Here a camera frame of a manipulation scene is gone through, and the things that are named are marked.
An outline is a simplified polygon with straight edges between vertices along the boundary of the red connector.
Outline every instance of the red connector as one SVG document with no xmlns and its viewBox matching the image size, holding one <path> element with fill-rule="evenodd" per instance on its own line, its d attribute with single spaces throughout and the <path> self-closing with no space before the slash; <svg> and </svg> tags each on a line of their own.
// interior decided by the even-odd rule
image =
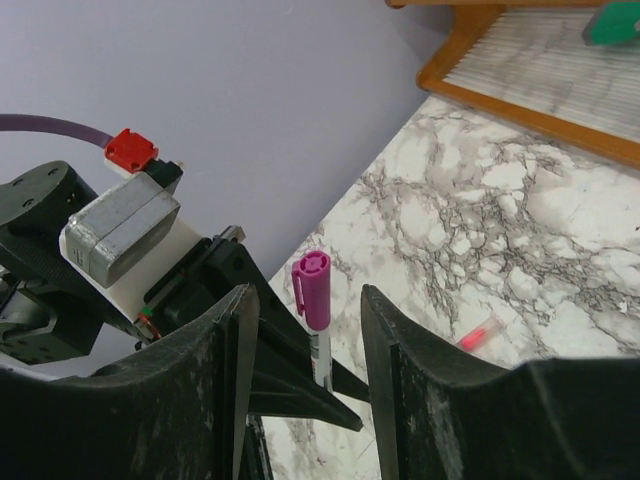
<svg viewBox="0 0 640 480">
<path fill-rule="evenodd" d="M 158 156 L 158 149 L 142 135 L 125 128 L 107 144 L 104 156 L 127 172 L 135 173 Z"/>
</svg>

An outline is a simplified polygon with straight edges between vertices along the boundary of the green object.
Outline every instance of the green object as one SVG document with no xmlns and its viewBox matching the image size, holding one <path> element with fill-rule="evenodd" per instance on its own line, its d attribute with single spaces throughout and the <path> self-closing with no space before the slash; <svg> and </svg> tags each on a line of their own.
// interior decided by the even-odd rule
<svg viewBox="0 0 640 480">
<path fill-rule="evenodd" d="M 640 35 L 640 2 L 611 2 L 598 9 L 582 32 L 587 45 L 615 45 Z"/>
</svg>

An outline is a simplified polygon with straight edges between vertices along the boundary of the wooden edge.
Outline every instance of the wooden edge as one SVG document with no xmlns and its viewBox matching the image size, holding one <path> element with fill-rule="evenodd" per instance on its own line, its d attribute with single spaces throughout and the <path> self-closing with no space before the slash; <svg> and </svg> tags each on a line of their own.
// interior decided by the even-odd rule
<svg viewBox="0 0 640 480">
<path fill-rule="evenodd" d="M 631 140 L 583 127 L 442 80 L 432 78 L 422 87 L 603 157 L 640 168 L 640 144 Z"/>
<path fill-rule="evenodd" d="M 456 6 L 454 7 L 453 29 L 444 45 L 418 72 L 418 86 L 428 79 L 442 79 L 458 64 L 473 45 L 493 25 L 504 12 L 501 5 Z"/>
<path fill-rule="evenodd" d="M 521 7 L 595 7 L 602 5 L 607 0 L 565 0 L 565 1 L 553 1 L 553 0 L 540 0 L 538 2 L 532 0 L 510 0 L 505 1 L 487 1 L 487 0 L 458 0 L 455 5 L 502 5 L 507 8 L 521 8 Z M 446 2 L 442 0 L 386 0 L 388 6 L 392 8 L 402 8 L 406 5 L 450 5 L 453 2 Z"/>
</svg>

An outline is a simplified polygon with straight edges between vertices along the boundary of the gray cable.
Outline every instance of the gray cable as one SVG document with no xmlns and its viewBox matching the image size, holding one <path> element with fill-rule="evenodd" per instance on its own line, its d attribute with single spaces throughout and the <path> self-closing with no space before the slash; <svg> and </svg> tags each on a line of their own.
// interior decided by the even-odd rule
<svg viewBox="0 0 640 480">
<path fill-rule="evenodd" d="M 76 138 L 105 148 L 113 138 L 108 133 L 79 123 L 40 115 L 0 114 L 0 132 L 42 132 Z"/>
</svg>

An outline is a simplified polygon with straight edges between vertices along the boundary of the marble table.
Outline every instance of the marble table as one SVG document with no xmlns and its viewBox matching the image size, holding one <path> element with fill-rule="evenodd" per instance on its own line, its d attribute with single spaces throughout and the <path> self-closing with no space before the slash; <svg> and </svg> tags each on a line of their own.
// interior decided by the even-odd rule
<svg viewBox="0 0 640 480">
<path fill-rule="evenodd" d="M 331 255 L 334 357 L 365 381 L 365 283 L 451 342 L 494 315 L 474 353 L 505 367 L 638 355 L 638 192 L 640 172 L 432 96 L 271 285 L 295 312 L 292 263 Z M 361 432 L 265 418 L 276 479 L 380 478 L 371 410 L 341 398 Z"/>
</svg>

